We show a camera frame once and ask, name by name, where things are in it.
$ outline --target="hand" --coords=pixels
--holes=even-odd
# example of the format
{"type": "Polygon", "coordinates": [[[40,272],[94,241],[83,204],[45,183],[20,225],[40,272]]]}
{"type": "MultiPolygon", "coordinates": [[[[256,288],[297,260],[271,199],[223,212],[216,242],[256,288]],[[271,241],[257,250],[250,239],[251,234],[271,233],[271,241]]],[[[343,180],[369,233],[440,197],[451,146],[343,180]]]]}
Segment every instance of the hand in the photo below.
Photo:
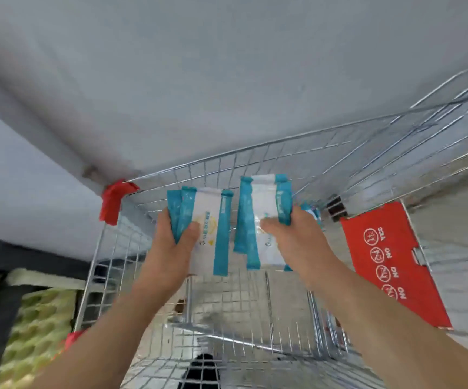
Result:
{"type": "Polygon", "coordinates": [[[200,235],[200,225],[191,222],[175,243],[169,211],[164,209],[157,219],[157,230],[142,271],[133,288],[144,294],[160,297],[165,304],[178,291],[189,274],[191,252],[200,235]]]}
{"type": "Polygon", "coordinates": [[[318,270],[325,269],[327,261],[338,260],[315,218],[298,206],[291,211],[291,225],[281,224],[277,218],[265,218],[261,228],[275,236],[284,261],[310,290],[318,281],[318,270]]]}

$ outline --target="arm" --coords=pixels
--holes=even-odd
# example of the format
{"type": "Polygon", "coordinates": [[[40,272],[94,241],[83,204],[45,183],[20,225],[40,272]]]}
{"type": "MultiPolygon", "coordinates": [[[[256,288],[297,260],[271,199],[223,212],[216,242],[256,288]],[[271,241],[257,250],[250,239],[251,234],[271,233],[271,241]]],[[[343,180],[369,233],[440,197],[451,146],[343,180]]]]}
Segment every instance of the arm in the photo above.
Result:
{"type": "Polygon", "coordinates": [[[309,213],[294,208],[291,226],[272,218],[261,227],[388,387],[468,388],[468,350],[347,268],[309,213]]]}
{"type": "Polygon", "coordinates": [[[146,327],[189,273],[198,235],[198,224],[191,223],[176,245],[168,211],[164,210],[131,292],[121,294],[102,319],[47,366],[30,388],[119,387],[146,327]]]}

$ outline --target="printed icon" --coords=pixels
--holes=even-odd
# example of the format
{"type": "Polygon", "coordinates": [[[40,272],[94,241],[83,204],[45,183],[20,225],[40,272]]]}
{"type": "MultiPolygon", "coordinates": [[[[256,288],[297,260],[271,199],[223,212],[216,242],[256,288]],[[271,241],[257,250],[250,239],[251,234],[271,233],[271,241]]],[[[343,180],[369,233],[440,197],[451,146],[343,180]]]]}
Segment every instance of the printed icon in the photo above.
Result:
{"type": "Polygon", "coordinates": [[[374,263],[382,263],[386,259],[386,255],[383,253],[380,247],[373,247],[370,251],[371,259],[374,263]]]}
{"type": "Polygon", "coordinates": [[[388,283],[391,279],[391,271],[384,265],[376,266],[376,277],[383,282],[388,283]]]}
{"type": "Polygon", "coordinates": [[[364,241],[369,246],[376,246],[376,243],[378,242],[378,232],[373,228],[367,228],[364,231],[364,241]]]}
{"type": "Polygon", "coordinates": [[[398,292],[396,292],[396,289],[390,285],[390,284],[384,284],[382,287],[382,290],[389,296],[390,298],[395,298],[398,300],[398,292]]]}

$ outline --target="person's left hand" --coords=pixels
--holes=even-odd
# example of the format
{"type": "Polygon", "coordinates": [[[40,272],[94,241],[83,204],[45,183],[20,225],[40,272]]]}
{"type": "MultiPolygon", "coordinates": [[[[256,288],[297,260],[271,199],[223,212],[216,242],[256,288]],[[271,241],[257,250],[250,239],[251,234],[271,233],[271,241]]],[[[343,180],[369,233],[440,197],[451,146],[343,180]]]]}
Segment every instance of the person's left hand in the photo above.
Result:
{"type": "Polygon", "coordinates": [[[175,243],[169,211],[164,209],[157,219],[157,230],[151,249],[133,288],[149,296],[159,296],[165,303],[178,291],[189,274],[191,251],[200,235],[200,224],[191,222],[175,243]]]}

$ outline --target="wire mesh basket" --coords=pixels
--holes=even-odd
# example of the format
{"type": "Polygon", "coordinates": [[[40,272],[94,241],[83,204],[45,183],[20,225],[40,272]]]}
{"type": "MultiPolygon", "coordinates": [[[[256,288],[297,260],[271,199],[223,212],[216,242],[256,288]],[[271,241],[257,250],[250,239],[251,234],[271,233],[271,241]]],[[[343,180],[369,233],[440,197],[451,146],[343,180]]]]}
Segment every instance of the wire mesh basket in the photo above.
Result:
{"type": "MultiPolygon", "coordinates": [[[[447,79],[407,111],[130,180],[140,190],[124,198],[118,224],[102,230],[75,330],[91,326],[121,291],[131,287],[149,250],[153,222],[166,206],[168,189],[231,189],[235,209],[240,176],[268,173],[285,173],[296,202],[323,210],[328,241],[348,266],[347,243],[336,222],[342,212],[357,215],[401,199],[456,328],[452,336],[468,347],[468,311],[463,307],[468,306],[468,283],[460,280],[458,291],[449,285],[453,276],[468,273],[468,240],[459,243],[454,237],[451,242],[431,234],[438,226],[445,228],[444,223],[433,224],[438,213],[449,211],[441,202],[468,193],[468,70],[447,79]]],[[[467,199],[461,198],[466,207],[467,199]]],[[[464,217],[461,213],[458,222],[467,233],[464,217]]],[[[234,210],[234,229],[236,218],[234,210]]],[[[383,387],[352,347],[348,333],[295,273],[248,271],[246,258],[235,253],[227,277],[190,277],[159,311],[123,387],[216,385],[218,380],[223,387],[383,387]]]]}

